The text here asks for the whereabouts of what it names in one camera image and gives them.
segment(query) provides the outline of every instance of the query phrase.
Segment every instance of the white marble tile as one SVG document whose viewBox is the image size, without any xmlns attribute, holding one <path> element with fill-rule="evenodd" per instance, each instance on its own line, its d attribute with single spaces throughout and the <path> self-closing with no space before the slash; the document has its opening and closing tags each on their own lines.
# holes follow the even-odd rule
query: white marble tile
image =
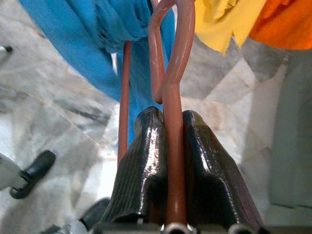
<svg viewBox="0 0 312 234">
<path fill-rule="evenodd" d="M 248 93 L 250 88 L 247 84 L 233 72 L 233 69 L 220 81 L 220 83 L 205 98 L 209 101 L 232 103 Z"/>
<path fill-rule="evenodd" d="M 237 62 L 231 72 L 237 74 L 251 89 L 254 89 L 260 83 L 248 63 L 243 58 Z"/>
<path fill-rule="evenodd" d="M 103 142 L 107 142 L 111 145 L 116 145 L 118 143 L 119 107 L 119 104 L 113 107 L 106 128 L 102 133 Z"/>
<path fill-rule="evenodd" d="M 18 0 L 1 0 L 0 9 L 0 15 L 36 27 Z"/>
<path fill-rule="evenodd" d="M 15 121 L 33 114 L 27 123 L 14 126 L 13 121 L 12 128 L 24 128 L 12 131 L 19 133 L 13 160 L 24 168 L 45 149 L 56 152 L 57 160 L 23 201 L 10 198 L 7 190 L 0 193 L 0 200 L 6 201 L 0 211 L 0 233 L 39 233 L 54 223 L 63 225 L 79 217 L 100 196 L 111 194 L 116 159 L 107 160 L 103 146 L 31 96 L 15 104 L 11 113 Z"/>
<path fill-rule="evenodd" d="M 10 58 L 0 65 L 0 74 L 37 67 L 44 61 L 63 61 L 49 40 L 33 27 L 0 15 L 0 32 L 0 44 L 13 47 Z"/>
<path fill-rule="evenodd" d="M 270 205 L 268 187 L 270 157 L 271 151 L 265 148 L 239 165 L 246 186 L 263 220 Z"/>
<path fill-rule="evenodd" d="M 14 155 L 11 114 L 0 113 L 0 153 L 9 158 Z"/>
<path fill-rule="evenodd" d="M 272 146 L 280 88 L 281 84 L 272 78 L 230 105 L 230 109 L 235 115 L 248 123 L 250 128 L 268 147 Z"/>
<path fill-rule="evenodd" d="M 76 76 L 76 77 L 83 77 L 77 70 L 75 70 L 71 65 L 67 65 L 66 67 L 66 73 Z"/>
</svg>

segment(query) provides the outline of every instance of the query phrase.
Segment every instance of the grey tile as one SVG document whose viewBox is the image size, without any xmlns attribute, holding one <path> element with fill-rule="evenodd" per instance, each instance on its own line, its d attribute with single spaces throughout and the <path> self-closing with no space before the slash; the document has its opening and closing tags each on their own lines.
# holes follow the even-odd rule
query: grey tile
<svg viewBox="0 0 312 234">
<path fill-rule="evenodd" d="M 241 53 L 260 83 L 276 74 L 286 55 L 284 50 L 267 46 L 250 38 L 243 44 Z"/>
<path fill-rule="evenodd" d="M 207 47 L 195 37 L 180 83 L 181 95 L 189 98 L 205 98 L 241 58 L 233 40 L 224 57 L 220 52 Z"/>
</svg>

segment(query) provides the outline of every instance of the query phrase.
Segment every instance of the marble floor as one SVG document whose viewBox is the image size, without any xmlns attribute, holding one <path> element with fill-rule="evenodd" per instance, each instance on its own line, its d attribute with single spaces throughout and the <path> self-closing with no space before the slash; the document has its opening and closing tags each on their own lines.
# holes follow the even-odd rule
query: marble floor
<svg viewBox="0 0 312 234">
<path fill-rule="evenodd" d="M 58 54 L 17 0 L 0 0 L 0 153 L 21 168 L 52 149 L 53 170 L 25 200 L 0 192 L 0 233 L 38 233 L 110 196 L 117 170 L 119 103 Z M 235 159 L 265 219 L 279 92 L 288 54 L 248 39 L 227 56 L 194 40 L 181 82 L 183 109 L 202 115 Z"/>
</svg>

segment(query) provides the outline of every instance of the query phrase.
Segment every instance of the orange cloth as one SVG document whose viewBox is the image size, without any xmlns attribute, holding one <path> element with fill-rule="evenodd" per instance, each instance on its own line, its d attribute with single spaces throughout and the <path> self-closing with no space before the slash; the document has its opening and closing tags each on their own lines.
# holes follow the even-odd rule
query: orange cloth
<svg viewBox="0 0 312 234">
<path fill-rule="evenodd" d="M 283 49 L 311 49 L 312 0 L 267 0 L 250 37 Z"/>
</svg>

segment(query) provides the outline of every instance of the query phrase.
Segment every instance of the textured black plastic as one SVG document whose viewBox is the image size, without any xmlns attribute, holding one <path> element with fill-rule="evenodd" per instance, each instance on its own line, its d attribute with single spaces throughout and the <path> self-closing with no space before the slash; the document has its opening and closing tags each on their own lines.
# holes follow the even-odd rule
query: textured black plastic
<svg viewBox="0 0 312 234">
<path fill-rule="evenodd" d="M 229 228 L 262 220 L 238 167 L 201 116 L 183 112 L 188 222 Z"/>
<path fill-rule="evenodd" d="M 97 203 L 95 203 L 92 207 L 90 207 L 80 218 L 80 222 L 83 223 L 83 225 L 86 227 L 87 231 L 90 231 L 96 223 L 98 223 L 108 204 L 109 204 L 109 198 L 103 198 Z"/>
<path fill-rule="evenodd" d="M 49 150 L 42 152 L 35 161 L 24 171 L 21 172 L 21 177 L 25 179 L 27 184 L 21 188 L 12 188 L 10 191 L 11 197 L 22 199 L 29 195 L 34 186 L 48 173 L 54 164 L 56 155 Z"/>
<path fill-rule="evenodd" d="M 163 222 L 167 196 L 167 136 L 161 111 L 136 118 L 134 141 L 119 163 L 111 201 L 101 222 Z"/>
</svg>

